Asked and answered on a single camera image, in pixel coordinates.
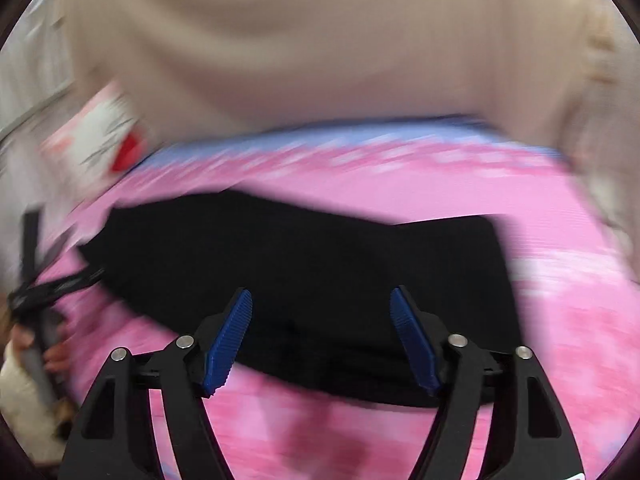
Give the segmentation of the person's left hand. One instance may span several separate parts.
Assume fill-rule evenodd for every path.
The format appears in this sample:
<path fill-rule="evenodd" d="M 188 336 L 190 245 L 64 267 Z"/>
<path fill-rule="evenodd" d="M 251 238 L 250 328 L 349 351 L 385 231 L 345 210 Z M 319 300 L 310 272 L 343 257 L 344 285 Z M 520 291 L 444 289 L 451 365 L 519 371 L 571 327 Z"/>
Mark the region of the person's left hand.
<path fill-rule="evenodd" d="M 64 385 L 70 376 L 70 343 L 67 318 L 55 308 L 20 318 L 6 308 L 9 343 L 17 362 L 36 378 L 46 376 Z"/>

